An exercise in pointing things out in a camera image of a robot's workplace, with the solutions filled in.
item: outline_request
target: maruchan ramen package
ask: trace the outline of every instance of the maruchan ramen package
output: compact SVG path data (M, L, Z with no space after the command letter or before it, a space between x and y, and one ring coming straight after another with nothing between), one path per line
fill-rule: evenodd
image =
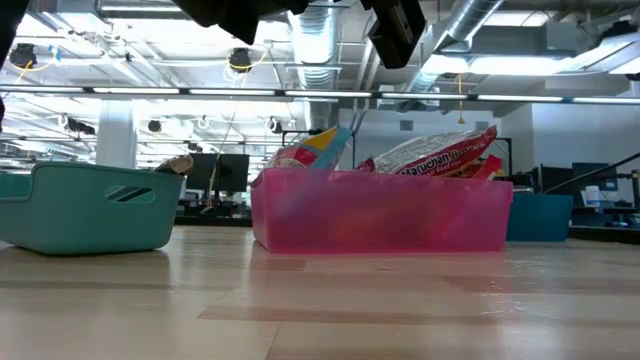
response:
M382 174L455 176L473 165L496 136L495 126L485 131L422 136L380 155L373 162L365 161L356 170Z
M350 130L335 126L295 145L281 148L271 158L267 167L333 170L350 136Z

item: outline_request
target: table surface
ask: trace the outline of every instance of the table surface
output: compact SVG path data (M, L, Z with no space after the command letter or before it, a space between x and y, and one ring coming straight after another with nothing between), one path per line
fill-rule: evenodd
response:
M0 359L640 359L640 247L272 255L250 229L161 251L0 245Z

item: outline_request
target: ductwork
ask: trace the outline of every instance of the ductwork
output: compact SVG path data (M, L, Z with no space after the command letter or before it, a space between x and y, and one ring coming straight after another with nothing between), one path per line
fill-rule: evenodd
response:
M339 13L335 8L309 7L297 16L289 13L292 44L296 63L309 65L298 69L304 89L334 89L335 69L323 68L336 59ZM305 105L310 129L328 129L338 122L338 108L330 102L308 102Z
M458 0L453 4L451 17L446 20L444 31L437 37L432 36L433 42L430 53L442 50L455 43L469 44L473 36L482 25L502 5L504 0ZM441 75L429 71L429 60L424 63L421 71L405 86L406 92L427 92L431 89L436 79ZM413 108L415 102L403 102L400 111L408 111Z

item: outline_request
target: ceiling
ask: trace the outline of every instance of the ceiling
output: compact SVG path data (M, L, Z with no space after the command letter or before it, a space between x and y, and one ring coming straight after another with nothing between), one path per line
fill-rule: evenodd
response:
M103 5L157 5L162 2L104 0ZM436 24L439 19L446 19L450 15L452 3L453 1L446 0L422 1L421 6L428 22ZM359 1L346 0L340 4L336 87L345 90L366 87L367 81L358 84L357 79L363 66L366 33L374 20L373 12L365 11ZM625 11L633 14L637 6L637 0L506 0L485 26L534 28L549 22L575 23L603 19L610 14ZM19 27L15 43L36 45L38 64L35 69L42 71L23 72L7 61L0 74L0 83L112 87L299 87L296 71L299 64L294 59L291 30L287 23L261 22L255 45L250 47L255 66L246 78L230 78L225 74L227 57L234 48L246 45L217 27L201 28L192 21L180 19L181 17L184 18L184 15L178 13L174 16L177 19L109 18L101 21L82 11L67 14L62 19L32 12ZM365 69L373 62L372 56L364 64ZM416 51L406 68L388 70L379 66L369 69L367 76L371 78L372 88L380 85L397 86L411 80L421 65L421 54ZM619 84L625 81L622 75L598 76L599 83L609 85L593 87L590 94L614 95L619 92ZM463 74L459 78L440 76L435 86L441 92L462 90L464 93L539 94L541 89L556 92L584 89L584 79L577 76L563 76L558 80L554 77ZM29 94L4 96L7 106L7 118L3 123L5 135L74 137L75 134L60 126L63 122L62 114L99 131L100 99L54 98ZM454 106L455 104L442 103L440 110L446 113ZM467 110L494 111L494 114L499 115L500 106L491 103L477 104L471 105ZM136 100L136 109L142 139L182 139L186 136L198 142L203 139L222 140L226 135L229 141L270 143L269 146L248 145L244 148L227 145L222 149L226 152L250 153L255 156L256 163L275 151L275 143L281 141L280 135L267 129L266 122L272 119L280 121L285 130L306 129L304 104L301 102L148 99ZM161 133L152 133L147 129L150 120L160 120L168 126L163 126ZM95 141L3 144L6 154L23 156L27 151L30 156L31 153L38 156L73 155L88 161L95 158ZM220 149L216 146L207 150ZM151 167L168 156L186 151L184 145L142 145L138 159L143 160L139 165Z

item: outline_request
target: blue plastic bin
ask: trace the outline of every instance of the blue plastic bin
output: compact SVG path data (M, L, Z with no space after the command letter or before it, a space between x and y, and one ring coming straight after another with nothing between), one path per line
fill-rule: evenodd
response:
M514 194L507 241L566 241L571 210L571 196Z
M0 175L0 240L48 255L147 251L167 244L183 178L78 163ZM124 189L149 189L122 202Z

